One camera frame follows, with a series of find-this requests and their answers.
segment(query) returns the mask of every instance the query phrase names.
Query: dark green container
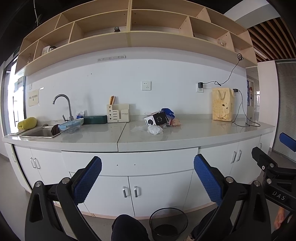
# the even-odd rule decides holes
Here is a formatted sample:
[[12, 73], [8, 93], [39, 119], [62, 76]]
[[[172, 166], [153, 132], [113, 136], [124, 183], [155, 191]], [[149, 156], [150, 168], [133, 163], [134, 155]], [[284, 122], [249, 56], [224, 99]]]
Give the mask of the dark green container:
[[106, 124], [107, 116], [106, 115], [90, 115], [84, 116], [84, 125], [88, 124]]

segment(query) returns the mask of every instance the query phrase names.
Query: backsplash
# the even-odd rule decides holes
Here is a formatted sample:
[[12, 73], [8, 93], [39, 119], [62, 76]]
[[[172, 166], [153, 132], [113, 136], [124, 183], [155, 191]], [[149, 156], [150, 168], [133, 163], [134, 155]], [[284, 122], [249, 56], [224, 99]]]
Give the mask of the backsplash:
[[[99, 58], [126, 55], [126, 59], [98, 62]], [[66, 94], [72, 113], [87, 110], [88, 115], [105, 115], [110, 96], [115, 104], [130, 104], [131, 115], [144, 115], [163, 107], [177, 114], [211, 114], [212, 91], [219, 87], [204, 85], [196, 92], [198, 82], [224, 82], [233, 64], [213, 57], [181, 50], [162, 48], [124, 48], [77, 56], [51, 65], [27, 77], [26, 112], [39, 121], [60, 120], [69, 116], [65, 98], [55, 105], [53, 98]], [[151, 91], [141, 90], [141, 81], [151, 81]], [[244, 68], [236, 67], [222, 87], [238, 88], [247, 107], [247, 83]], [[39, 104], [28, 106], [28, 92], [39, 90]], [[235, 113], [241, 103], [235, 96]]]

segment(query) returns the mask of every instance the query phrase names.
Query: gray roller blind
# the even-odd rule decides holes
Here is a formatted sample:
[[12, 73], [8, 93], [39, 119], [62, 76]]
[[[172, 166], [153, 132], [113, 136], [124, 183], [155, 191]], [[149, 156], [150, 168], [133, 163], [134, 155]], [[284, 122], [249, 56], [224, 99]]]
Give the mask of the gray roller blind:
[[296, 61], [276, 61], [276, 68], [279, 80], [279, 119], [273, 150], [296, 162], [295, 152], [279, 141], [282, 132], [296, 139]]

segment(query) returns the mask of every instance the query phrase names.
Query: gray floor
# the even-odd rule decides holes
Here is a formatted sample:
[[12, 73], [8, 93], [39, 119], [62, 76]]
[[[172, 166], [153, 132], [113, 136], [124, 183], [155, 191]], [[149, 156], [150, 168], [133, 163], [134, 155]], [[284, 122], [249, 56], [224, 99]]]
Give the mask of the gray floor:
[[[296, 169], [296, 163], [290, 161], [289, 159], [280, 156], [277, 153], [270, 153], [269, 155], [278, 163], [279, 167]], [[0, 158], [0, 183], [0, 211], [2, 212], [4, 218], [6, 219], [12, 230], [15, 232], [15, 234], [23, 241], [25, 240], [25, 216], [30, 194], [27, 193], [19, 184], [10, 162], [3, 158]], [[270, 212], [271, 224], [273, 226], [273, 221], [276, 216], [278, 206], [270, 201], [267, 201], [267, 204]], [[234, 222], [236, 218], [239, 210], [239, 205], [240, 202], [237, 202], [231, 216], [232, 222]], [[178, 241], [184, 240], [184, 238], [187, 237], [193, 227], [195, 227], [200, 222], [200, 220], [214, 208], [215, 205], [212, 205], [207, 208], [188, 213], [188, 227], [185, 232], [179, 237]], [[68, 235], [75, 237], [65, 219], [62, 210], [58, 207], [56, 208], [56, 210], [65, 232]], [[95, 218], [90, 216], [84, 217], [89, 225], [96, 232], [96, 234], [102, 239], [102, 241], [111, 240], [111, 225], [113, 223], [113, 220]], [[148, 220], [141, 220], [140, 222], [146, 227], [150, 239], [153, 240], [151, 237]]]

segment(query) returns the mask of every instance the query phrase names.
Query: shoe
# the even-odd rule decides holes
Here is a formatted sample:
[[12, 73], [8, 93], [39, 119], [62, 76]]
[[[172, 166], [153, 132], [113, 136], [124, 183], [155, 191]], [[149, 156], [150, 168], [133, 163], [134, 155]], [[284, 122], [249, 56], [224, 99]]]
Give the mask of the shoe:
[[189, 234], [188, 237], [184, 239], [184, 241], [194, 241], [194, 238], [192, 238], [191, 234]]

